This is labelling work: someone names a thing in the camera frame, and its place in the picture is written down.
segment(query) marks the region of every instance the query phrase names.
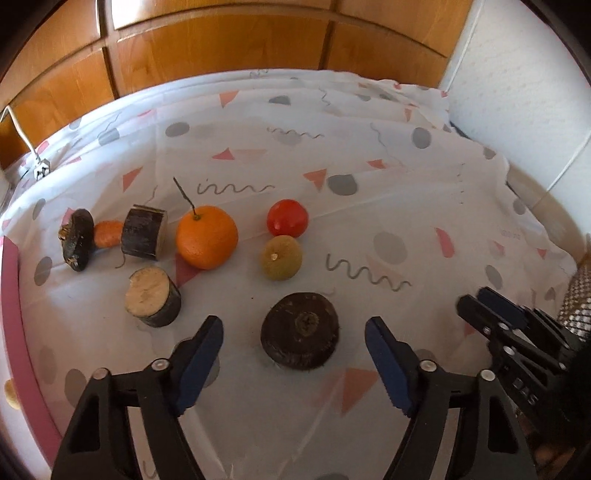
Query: wooden cabinet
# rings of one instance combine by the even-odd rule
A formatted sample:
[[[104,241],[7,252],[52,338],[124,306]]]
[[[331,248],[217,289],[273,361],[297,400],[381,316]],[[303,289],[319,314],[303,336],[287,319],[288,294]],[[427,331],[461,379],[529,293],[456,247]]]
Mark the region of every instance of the wooden cabinet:
[[[38,145],[60,128],[113,99],[105,57],[98,50],[81,60],[66,60],[23,91],[12,107],[33,145]],[[3,166],[16,160],[10,156],[11,152],[22,155],[27,151],[12,122],[2,123],[0,138],[7,140],[10,147],[9,151],[0,149]]]
[[[331,0],[111,0],[113,25],[126,27],[150,18],[195,8],[236,4],[291,5],[330,8]]]
[[[0,82],[38,144],[121,95],[205,73],[347,70],[437,86],[473,0],[66,0]],[[26,152],[9,119],[0,164]]]
[[[472,0],[342,0],[339,11],[406,35],[450,56]]]
[[[100,38],[96,2],[68,0],[39,27],[0,82],[0,106],[52,65]]]
[[[373,79],[436,87],[447,59],[402,35],[377,28],[337,24],[328,56],[330,70]]]
[[[283,15],[210,15],[124,38],[123,94],[204,73],[317,69],[328,22]]]

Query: red tomato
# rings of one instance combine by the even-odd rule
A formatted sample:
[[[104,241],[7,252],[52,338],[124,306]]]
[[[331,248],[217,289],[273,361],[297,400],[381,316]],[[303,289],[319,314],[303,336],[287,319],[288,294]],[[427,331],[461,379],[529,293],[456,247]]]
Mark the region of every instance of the red tomato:
[[[308,228],[308,212],[295,200],[280,200],[269,209],[267,228],[272,235],[298,238]]]

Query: white tablecloth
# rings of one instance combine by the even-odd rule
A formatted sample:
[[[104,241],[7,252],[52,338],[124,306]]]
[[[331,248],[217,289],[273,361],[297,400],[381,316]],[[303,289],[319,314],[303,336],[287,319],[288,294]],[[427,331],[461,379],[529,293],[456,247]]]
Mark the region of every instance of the white tablecloth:
[[[219,374],[181,420],[207,478],[382,478],[407,419],[366,351],[367,319],[381,315],[422,358],[475,374],[489,365],[486,343],[456,316],[456,299],[491,286],[555,314],[575,271],[506,187],[507,160],[457,135],[447,109],[443,92],[391,80],[234,72],[136,93],[53,135],[43,156],[54,171],[39,183],[26,174],[0,224],[21,251],[27,342],[60,431],[96,368],[142,369],[216,314],[226,331]],[[195,203],[236,220],[238,249],[216,271],[198,273],[175,254],[189,206],[173,176]],[[258,254],[267,210],[283,198],[300,201],[311,223],[301,271],[272,283]],[[113,248],[76,273],[61,256],[57,231],[73,210],[124,220],[134,203],[170,217],[158,265],[183,308],[162,329],[124,309],[129,276],[149,261],[115,269]],[[324,294],[341,324],[333,357],[307,373],[275,366],[259,343],[267,311],[296,291]],[[134,413],[139,462],[153,478],[138,422]]]

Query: small orange carrot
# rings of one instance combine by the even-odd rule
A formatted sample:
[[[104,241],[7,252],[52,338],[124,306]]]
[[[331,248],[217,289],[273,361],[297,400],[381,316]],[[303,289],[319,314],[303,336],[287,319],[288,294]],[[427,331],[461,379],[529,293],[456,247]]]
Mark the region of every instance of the small orange carrot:
[[[105,220],[95,225],[95,245],[97,248],[116,247],[121,243],[123,222]]]

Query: kiwi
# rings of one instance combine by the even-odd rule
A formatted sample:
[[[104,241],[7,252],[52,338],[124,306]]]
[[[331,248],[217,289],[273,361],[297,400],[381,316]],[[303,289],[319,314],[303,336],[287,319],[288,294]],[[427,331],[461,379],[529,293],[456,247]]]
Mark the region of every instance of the kiwi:
[[[261,267],[270,280],[287,280],[298,273],[302,251],[297,240],[289,235],[273,237],[261,253]]]

